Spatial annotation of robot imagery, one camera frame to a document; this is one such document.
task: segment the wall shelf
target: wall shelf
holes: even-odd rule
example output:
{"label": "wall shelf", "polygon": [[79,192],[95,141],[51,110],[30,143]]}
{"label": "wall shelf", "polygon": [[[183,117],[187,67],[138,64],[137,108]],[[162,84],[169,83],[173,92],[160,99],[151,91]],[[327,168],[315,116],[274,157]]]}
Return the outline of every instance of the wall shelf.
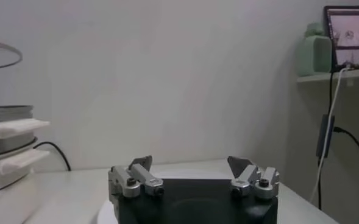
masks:
{"label": "wall shelf", "polygon": [[[305,82],[320,82],[320,81],[328,81],[330,80],[331,73],[303,76],[297,78],[297,83],[305,83]],[[342,79],[343,80],[354,80],[359,78],[359,69],[351,70],[344,72]]]}

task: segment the black base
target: black base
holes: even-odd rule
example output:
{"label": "black base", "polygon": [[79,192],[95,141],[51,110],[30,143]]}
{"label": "black base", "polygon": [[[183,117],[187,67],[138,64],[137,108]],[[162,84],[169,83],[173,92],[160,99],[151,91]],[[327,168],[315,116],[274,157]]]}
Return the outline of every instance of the black base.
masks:
{"label": "black base", "polygon": [[234,199],[230,180],[164,179],[165,194],[119,196],[119,224],[276,224],[278,199]]}

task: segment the charging cable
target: charging cable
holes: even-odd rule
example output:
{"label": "charging cable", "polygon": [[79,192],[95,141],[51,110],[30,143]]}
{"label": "charging cable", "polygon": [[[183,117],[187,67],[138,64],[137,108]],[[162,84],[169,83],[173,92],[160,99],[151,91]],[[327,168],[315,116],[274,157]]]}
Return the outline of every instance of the charging cable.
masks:
{"label": "charging cable", "polygon": [[319,180],[320,180],[320,176],[321,176],[321,169],[322,169],[322,165],[324,162],[324,157],[325,157],[325,152],[327,150],[327,145],[328,145],[328,139],[329,139],[329,135],[330,135],[330,128],[331,128],[331,120],[332,120],[332,113],[333,113],[333,109],[335,107],[335,102],[336,102],[336,98],[338,97],[338,92],[339,92],[339,87],[340,87],[340,83],[341,83],[341,79],[342,79],[342,75],[345,71],[349,70],[350,66],[347,65],[346,68],[343,68],[342,70],[340,70],[339,72],[339,76],[338,76],[338,84],[336,85],[336,89],[335,89],[335,93],[334,93],[334,97],[332,100],[332,104],[331,104],[331,109],[328,113],[328,121],[327,121],[327,129],[325,131],[325,138],[324,138],[324,145],[323,145],[323,151],[321,154],[321,158],[320,158],[320,162],[319,162],[319,166],[318,166],[318,173],[316,176],[316,182],[315,185],[313,186],[313,190],[312,190],[312,194],[310,197],[310,202],[313,201],[315,195],[316,195],[316,190],[318,188],[318,184],[319,184]]}
{"label": "charging cable", "polygon": [[57,146],[56,144],[54,144],[53,142],[41,142],[39,144],[37,144],[36,146],[33,147],[33,149],[36,149],[38,147],[40,147],[41,145],[51,145],[53,148],[56,149],[56,151],[60,154],[60,156],[63,158],[65,165],[67,166],[67,170],[68,171],[72,171],[71,166],[69,165],[68,159],[65,156],[65,154],[63,153],[63,151],[60,149],[59,146]]}

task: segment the white cable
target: white cable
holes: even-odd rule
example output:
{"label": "white cable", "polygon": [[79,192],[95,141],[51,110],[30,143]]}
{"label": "white cable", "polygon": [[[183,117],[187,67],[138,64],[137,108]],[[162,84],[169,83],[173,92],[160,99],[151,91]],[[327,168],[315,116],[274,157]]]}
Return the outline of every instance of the white cable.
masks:
{"label": "white cable", "polygon": [[320,163],[319,163],[318,175],[317,175],[317,178],[316,178],[315,185],[313,186],[312,194],[311,194],[311,197],[310,197],[310,200],[309,200],[310,202],[312,202],[314,197],[315,197],[316,190],[318,188],[318,184],[319,184],[319,181],[320,181],[321,168],[322,168],[322,165],[323,165],[323,160],[324,160],[324,157],[325,157],[325,150],[327,149],[327,142],[328,142],[328,137],[329,137],[329,134],[330,134],[329,132],[330,132],[330,126],[331,126],[332,112],[333,112],[333,108],[335,107],[336,97],[338,96],[342,75],[343,75],[343,72],[348,70],[348,69],[349,69],[349,66],[346,67],[346,68],[343,68],[339,72],[338,84],[336,85],[334,97],[333,97],[332,104],[331,104],[330,113],[328,115],[327,130],[325,131],[324,146],[323,146],[323,151],[322,151],[321,159],[320,159]]}

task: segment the white table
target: white table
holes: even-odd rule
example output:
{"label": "white table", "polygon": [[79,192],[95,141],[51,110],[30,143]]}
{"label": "white table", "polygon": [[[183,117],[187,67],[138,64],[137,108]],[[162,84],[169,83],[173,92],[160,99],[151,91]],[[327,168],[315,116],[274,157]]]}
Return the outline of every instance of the white table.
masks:
{"label": "white table", "polygon": [[[207,170],[209,173],[213,173],[214,178],[226,179],[227,176],[233,178],[224,159],[198,163],[154,165],[151,172],[158,173],[160,177],[164,178],[169,176],[168,169]],[[96,223],[97,214],[108,199],[107,171],[108,169],[96,169],[35,174],[41,206],[26,221],[26,224]],[[285,185],[281,184],[279,191],[278,223],[336,224],[333,219]]]}

